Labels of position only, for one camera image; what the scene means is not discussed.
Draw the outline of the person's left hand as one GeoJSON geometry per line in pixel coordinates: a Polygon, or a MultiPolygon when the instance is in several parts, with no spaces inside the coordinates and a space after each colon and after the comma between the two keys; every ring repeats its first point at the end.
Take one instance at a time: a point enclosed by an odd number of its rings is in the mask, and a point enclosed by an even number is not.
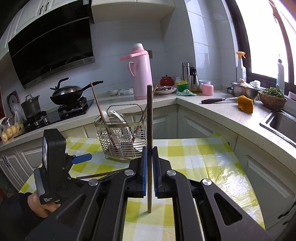
{"type": "Polygon", "coordinates": [[[41,218],[48,217],[49,213],[53,213],[60,207],[60,204],[56,204],[55,202],[41,204],[39,196],[36,193],[28,196],[27,202],[30,209],[41,218]]]}

